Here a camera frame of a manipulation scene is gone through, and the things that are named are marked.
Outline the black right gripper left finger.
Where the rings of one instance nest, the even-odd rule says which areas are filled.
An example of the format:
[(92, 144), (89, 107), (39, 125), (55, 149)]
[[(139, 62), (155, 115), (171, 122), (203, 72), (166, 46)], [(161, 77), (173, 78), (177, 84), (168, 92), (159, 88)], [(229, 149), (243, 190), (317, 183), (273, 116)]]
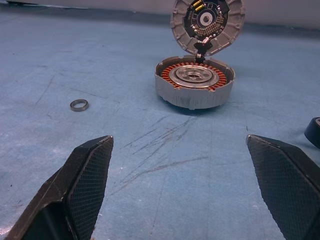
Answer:
[(47, 179), (8, 232), (7, 240), (89, 240), (108, 178), (114, 138), (77, 146)]

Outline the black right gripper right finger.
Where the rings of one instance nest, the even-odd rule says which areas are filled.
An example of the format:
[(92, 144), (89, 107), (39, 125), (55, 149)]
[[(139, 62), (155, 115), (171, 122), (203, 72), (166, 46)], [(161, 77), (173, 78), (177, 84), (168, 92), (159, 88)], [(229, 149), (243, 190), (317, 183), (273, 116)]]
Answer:
[(297, 146), (246, 138), (261, 196), (287, 240), (320, 238), (320, 168)]

